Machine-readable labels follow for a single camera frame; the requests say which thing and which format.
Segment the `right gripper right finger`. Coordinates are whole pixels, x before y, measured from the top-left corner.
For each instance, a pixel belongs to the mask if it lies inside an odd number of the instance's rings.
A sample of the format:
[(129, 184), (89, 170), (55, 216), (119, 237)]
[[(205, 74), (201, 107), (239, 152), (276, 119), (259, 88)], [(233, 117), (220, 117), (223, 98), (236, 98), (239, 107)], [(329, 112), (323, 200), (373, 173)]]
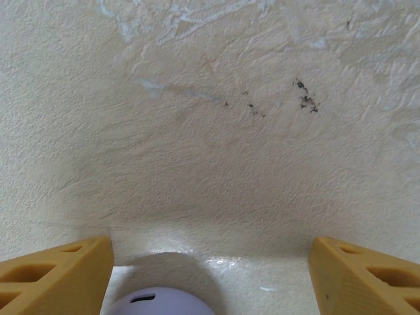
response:
[(420, 315), (420, 264), (315, 238), (308, 269), (321, 315)]

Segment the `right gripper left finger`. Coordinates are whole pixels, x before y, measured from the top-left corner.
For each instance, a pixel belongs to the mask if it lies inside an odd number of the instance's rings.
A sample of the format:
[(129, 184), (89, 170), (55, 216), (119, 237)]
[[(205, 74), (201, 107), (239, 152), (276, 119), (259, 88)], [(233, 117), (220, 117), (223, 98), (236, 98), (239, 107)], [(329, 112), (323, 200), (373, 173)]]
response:
[(113, 265), (108, 236), (0, 262), (0, 315), (100, 315)]

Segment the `purple earbud charging case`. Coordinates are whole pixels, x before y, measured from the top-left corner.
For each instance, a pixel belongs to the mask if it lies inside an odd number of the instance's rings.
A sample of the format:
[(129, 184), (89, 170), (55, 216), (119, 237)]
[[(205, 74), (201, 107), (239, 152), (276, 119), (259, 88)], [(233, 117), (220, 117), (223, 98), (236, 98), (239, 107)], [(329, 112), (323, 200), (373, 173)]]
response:
[(201, 299), (171, 287), (149, 287), (116, 301), (104, 315), (216, 315)]

